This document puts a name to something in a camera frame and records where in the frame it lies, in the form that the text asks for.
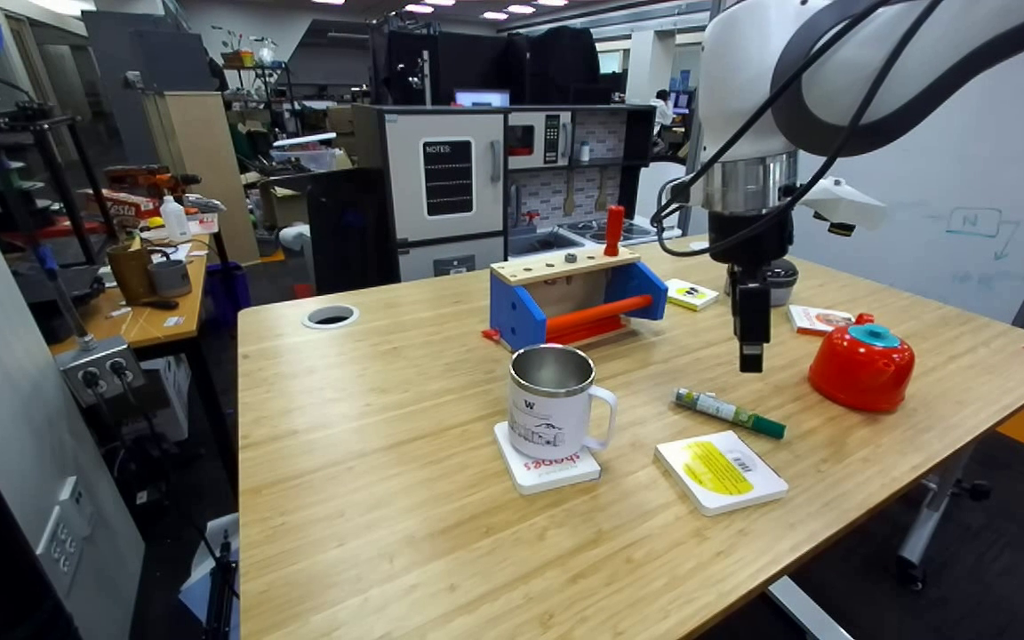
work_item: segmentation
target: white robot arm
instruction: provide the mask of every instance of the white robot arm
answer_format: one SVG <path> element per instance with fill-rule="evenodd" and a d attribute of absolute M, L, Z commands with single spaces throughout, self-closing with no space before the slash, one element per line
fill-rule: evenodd
<path fill-rule="evenodd" d="M 697 100 L 709 156 L 661 194 L 703 177 L 740 369 L 763 362 L 768 267 L 788 251 L 788 212 L 836 156 L 895 143 L 1022 49 L 1024 0 L 742 0 L 709 25 Z M 824 156 L 805 183 L 797 150 Z"/>

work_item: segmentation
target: marker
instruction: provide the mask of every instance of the marker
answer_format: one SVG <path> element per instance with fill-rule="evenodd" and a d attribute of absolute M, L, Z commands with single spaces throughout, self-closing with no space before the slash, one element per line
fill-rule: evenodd
<path fill-rule="evenodd" d="M 754 433 L 763 433 L 763 438 L 773 438 L 773 439 L 783 439 L 783 438 L 787 438 L 787 426 L 783 426 L 780 419 L 768 419 L 768 415 L 761 415 L 761 412 L 730 404 L 730 400 L 721 400 L 717 393 L 709 393 L 709 389 L 679 386 L 679 389 L 677 389 L 677 404 L 693 407 L 693 412 L 703 412 L 703 415 L 715 415 L 715 419 L 724 419 L 724 423 L 742 426 L 742 428 L 754 428 Z"/>

